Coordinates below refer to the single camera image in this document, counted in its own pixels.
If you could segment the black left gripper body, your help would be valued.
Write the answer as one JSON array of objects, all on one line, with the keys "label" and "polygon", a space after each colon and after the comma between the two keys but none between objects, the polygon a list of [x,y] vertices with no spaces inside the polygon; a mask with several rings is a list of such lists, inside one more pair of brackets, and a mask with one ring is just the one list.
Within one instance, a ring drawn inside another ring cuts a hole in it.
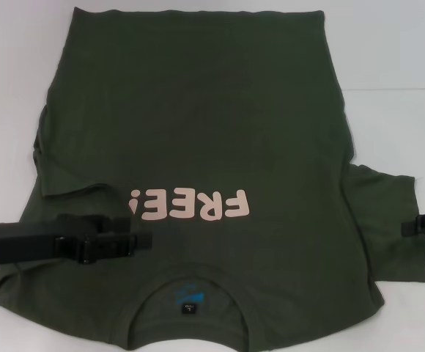
[{"label": "black left gripper body", "polygon": [[89,222],[80,216],[0,223],[0,265],[55,258],[76,260],[80,242],[88,234]]}]

